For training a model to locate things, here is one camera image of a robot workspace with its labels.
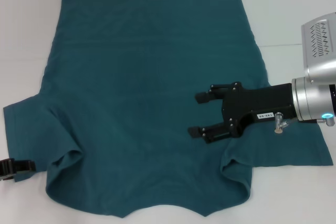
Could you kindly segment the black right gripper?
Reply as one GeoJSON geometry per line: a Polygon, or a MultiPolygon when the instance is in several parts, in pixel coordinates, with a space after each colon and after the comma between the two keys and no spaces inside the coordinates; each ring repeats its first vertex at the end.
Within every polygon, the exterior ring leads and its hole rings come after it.
{"type": "Polygon", "coordinates": [[[198,104],[221,101],[223,123],[187,129],[191,138],[202,138],[207,144],[227,138],[241,137],[254,123],[273,121],[280,112],[284,119],[297,116],[292,97],[292,84],[260,89],[245,89],[240,82],[212,84],[208,91],[195,95],[198,104]]]}

